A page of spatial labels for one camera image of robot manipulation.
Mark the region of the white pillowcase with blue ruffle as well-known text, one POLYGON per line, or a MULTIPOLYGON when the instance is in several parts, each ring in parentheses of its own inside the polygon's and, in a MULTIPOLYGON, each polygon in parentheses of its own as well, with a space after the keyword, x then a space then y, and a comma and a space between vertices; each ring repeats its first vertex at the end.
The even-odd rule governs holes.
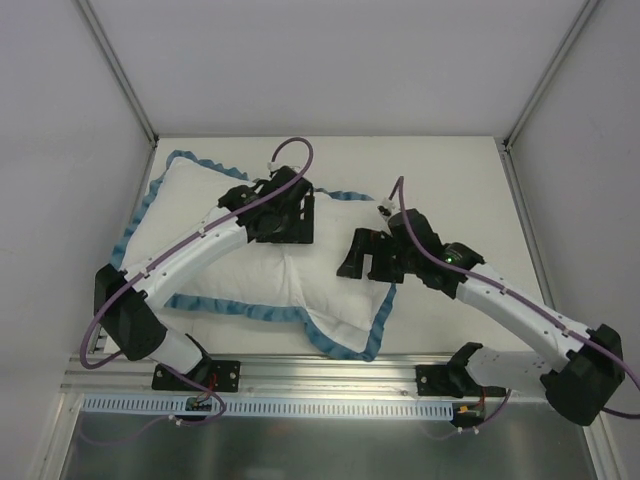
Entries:
MULTIPOLYGON (((113 248, 110 262, 131 274, 183 239, 195 247, 231 226, 220 198, 249 176, 188 151, 175 151, 149 185, 140 207, 113 248)), ((219 316, 261 324, 296 324, 319 352, 335 359, 371 361, 379 353, 396 287, 361 277, 342 278, 356 229, 383 227, 374 199, 352 191, 313 192, 314 232, 309 244, 252 241, 191 276, 165 302, 171 313, 219 316)))

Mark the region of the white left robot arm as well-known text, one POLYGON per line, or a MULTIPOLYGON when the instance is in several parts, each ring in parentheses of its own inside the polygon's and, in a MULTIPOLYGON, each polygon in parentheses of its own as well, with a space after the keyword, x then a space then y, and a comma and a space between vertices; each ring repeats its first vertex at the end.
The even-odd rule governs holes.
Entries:
POLYGON ((98 325, 130 361, 151 359, 188 390, 208 381, 206 351, 156 315, 185 283, 212 263, 252 243, 313 240, 313 185, 283 166, 269 179, 240 184, 166 249, 123 270, 112 265, 95 276, 98 325))

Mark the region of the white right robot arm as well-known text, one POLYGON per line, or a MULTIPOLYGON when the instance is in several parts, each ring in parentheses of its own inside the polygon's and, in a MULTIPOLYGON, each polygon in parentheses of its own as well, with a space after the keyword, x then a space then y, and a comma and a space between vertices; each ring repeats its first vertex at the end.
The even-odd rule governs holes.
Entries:
POLYGON ((526 352, 464 344, 426 375, 437 395, 462 398, 502 388, 545 399, 566 420, 590 425, 625 378, 620 335, 563 317, 509 286, 484 258, 458 242, 444 243, 415 209, 388 215, 387 230, 358 228, 337 276, 426 287, 472 307, 517 336, 526 352))

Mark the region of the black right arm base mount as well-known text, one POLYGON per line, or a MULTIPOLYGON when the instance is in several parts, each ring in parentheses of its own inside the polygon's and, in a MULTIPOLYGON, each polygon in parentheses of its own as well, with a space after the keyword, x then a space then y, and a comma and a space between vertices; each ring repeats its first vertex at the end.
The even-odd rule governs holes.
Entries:
POLYGON ((415 380, 419 396, 449 396, 463 398, 482 395, 482 387, 467 371, 471 356, 483 347, 467 342, 446 363, 417 365, 415 380))

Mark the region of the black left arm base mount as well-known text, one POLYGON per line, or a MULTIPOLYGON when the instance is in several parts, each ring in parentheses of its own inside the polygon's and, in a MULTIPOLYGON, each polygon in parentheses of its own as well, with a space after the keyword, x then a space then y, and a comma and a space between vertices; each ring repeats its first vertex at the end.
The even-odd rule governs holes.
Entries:
MULTIPOLYGON (((232 360, 212 360, 204 366, 198 366, 185 377, 195 384, 211 387, 215 392, 236 393, 241 377, 241 363, 232 360)), ((185 382, 162 365, 157 365, 151 382, 154 391, 198 391, 200 389, 185 382)))

